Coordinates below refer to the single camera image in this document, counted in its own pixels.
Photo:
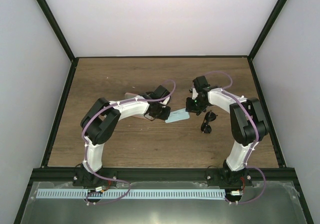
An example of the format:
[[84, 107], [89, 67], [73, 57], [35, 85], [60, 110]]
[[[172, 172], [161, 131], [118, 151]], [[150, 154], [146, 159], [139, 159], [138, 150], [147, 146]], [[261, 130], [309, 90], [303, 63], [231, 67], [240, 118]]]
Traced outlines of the black sunglasses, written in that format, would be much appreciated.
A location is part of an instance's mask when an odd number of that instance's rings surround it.
[[212, 121], [215, 121], [217, 118], [217, 115], [212, 111], [210, 110], [204, 117], [204, 120], [202, 122], [202, 125], [200, 127], [200, 130], [202, 131], [202, 133], [205, 133], [205, 134], [210, 134], [212, 132], [212, 128], [210, 126], [210, 123]]

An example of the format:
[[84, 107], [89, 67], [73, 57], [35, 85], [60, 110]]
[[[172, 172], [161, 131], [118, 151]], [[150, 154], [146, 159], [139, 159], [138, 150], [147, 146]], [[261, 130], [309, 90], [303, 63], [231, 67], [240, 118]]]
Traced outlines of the light blue cleaning cloth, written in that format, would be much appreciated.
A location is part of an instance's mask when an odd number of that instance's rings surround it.
[[189, 118], [190, 118], [190, 114], [185, 110], [185, 108], [183, 108], [183, 109], [172, 111], [169, 114], [168, 119], [165, 120], [165, 123], [173, 123], [173, 122], [177, 122], [177, 121], [183, 121], [183, 120], [187, 120]]

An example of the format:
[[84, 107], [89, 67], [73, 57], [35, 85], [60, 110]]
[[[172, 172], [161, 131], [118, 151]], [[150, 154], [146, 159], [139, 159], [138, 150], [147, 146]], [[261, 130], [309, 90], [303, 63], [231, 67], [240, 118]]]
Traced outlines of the pink glasses case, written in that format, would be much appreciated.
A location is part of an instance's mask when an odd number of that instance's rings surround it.
[[136, 117], [144, 119], [144, 115], [149, 107], [149, 104], [145, 101], [145, 98], [133, 93], [125, 93], [124, 96], [126, 100], [128, 99], [130, 101], [124, 104], [121, 115], [124, 118]]

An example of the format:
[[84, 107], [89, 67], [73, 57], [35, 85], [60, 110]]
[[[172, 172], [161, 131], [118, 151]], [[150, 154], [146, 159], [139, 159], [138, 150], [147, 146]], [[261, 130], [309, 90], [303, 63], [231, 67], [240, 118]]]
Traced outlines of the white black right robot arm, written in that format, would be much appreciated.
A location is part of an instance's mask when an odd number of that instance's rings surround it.
[[234, 185], [244, 177], [248, 159], [255, 147], [269, 133], [269, 126], [257, 98], [234, 95], [218, 86], [211, 86], [205, 76], [192, 81], [191, 97], [186, 99], [186, 111], [197, 116], [210, 106], [217, 106], [230, 116], [234, 145], [223, 162], [222, 180]]

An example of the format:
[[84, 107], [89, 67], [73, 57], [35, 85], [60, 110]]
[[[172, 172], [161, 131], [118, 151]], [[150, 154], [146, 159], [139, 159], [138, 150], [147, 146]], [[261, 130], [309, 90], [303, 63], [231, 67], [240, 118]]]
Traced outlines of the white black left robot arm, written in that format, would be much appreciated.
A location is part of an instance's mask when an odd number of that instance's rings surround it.
[[133, 116], [154, 121], [167, 120], [170, 115], [168, 106], [173, 91], [158, 86], [154, 91], [120, 100], [108, 101], [99, 98], [81, 121], [84, 140], [84, 158], [76, 171], [78, 185], [98, 185], [102, 180], [102, 155], [105, 143], [111, 138], [119, 121]]

